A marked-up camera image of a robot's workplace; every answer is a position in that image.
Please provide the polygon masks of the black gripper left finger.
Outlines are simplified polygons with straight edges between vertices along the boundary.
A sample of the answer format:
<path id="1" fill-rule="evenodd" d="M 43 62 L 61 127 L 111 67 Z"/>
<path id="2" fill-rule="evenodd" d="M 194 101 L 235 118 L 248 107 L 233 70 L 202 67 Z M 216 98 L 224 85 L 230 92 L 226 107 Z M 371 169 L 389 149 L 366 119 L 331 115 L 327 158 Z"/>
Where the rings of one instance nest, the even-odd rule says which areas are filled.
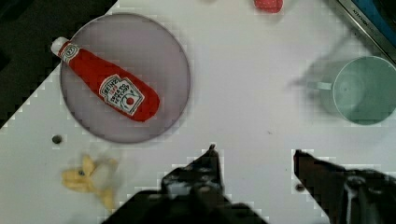
<path id="1" fill-rule="evenodd" d="M 219 153 L 215 144 L 211 144 L 202 156 L 186 166 L 175 168 L 161 181 L 161 192 L 171 198 L 188 195 L 193 188 L 202 187 L 224 192 Z"/>

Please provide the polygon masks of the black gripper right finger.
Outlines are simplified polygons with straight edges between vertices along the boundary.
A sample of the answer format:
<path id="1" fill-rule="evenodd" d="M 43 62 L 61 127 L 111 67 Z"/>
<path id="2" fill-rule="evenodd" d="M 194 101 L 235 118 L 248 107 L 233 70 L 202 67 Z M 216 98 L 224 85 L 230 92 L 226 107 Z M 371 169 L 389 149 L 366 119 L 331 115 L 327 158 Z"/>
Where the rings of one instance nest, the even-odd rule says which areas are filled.
<path id="1" fill-rule="evenodd" d="M 298 149 L 294 174 L 331 224 L 396 224 L 395 178 L 374 169 L 347 169 Z"/>

